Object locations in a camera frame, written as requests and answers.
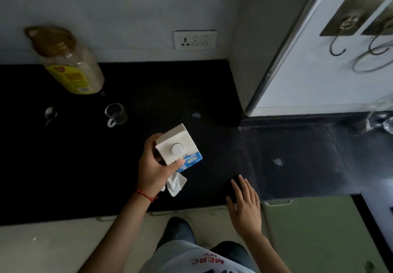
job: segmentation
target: red thread bracelet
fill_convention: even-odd
[[[154,202],[156,199],[158,199],[158,196],[156,196],[156,197],[150,197],[150,196],[148,196],[147,194],[144,194],[140,189],[136,189],[135,190],[135,192],[137,193],[137,194],[140,194],[141,196],[144,196],[145,198],[147,198],[149,201],[151,201],[151,202]]]

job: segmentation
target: jeans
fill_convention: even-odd
[[[165,227],[164,234],[157,244],[157,248],[160,248],[165,243],[172,240],[184,240],[192,244],[198,245],[191,229],[191,226],[187,221],[179,217],[172,217]],[[247,267],[254,272],[257,272],[253,261],[248,255],[246,249],[239,243],[233,241],[223,241],[217,246],[213,247],[211,252],[216,253],[224,258],[234,261],[242,266]]]

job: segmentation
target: metal edge trim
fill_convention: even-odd
[[[322,0],[308,0],[307,4],[304,6],[302,13],[300,14],[296,24],[292,28],[287,40],[282,45],[281,49],[279,50],[278,54],[274,58],[273,62],[270,64],[269,69],[262,77],[256,91],[254,92],[251,100],[249,101],[244,114],[247,117],[250,117],[253,110],[256,108],[259,100],[261,99],[262,95],[265,93],[266,89],[268,88],[269,84],[272,82],[274,76],[277,74],[279,68],[281,67],[282,63],[284,62],[285,58],[288,56],[289,52],[291,51],[293,45],[299,38],[300,34],[304,31],[307,23],[310,21],[310,18],[314,14],[315,10],[319,6]]]

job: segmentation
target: cup handle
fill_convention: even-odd
[[[108,120],[107,125],[108,125],[108,127],[113,127],[113,126],[115,126],[115,125],[116,125],[116,120],[113,119],[113,118],[110,118],[110,119]]]

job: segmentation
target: milk carton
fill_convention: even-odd
[[[183,124],[156,139],[156,149],[167,165],[180,158],[185,159],[185,163],[178,170],[179,173],[202,160],[198,148]]]

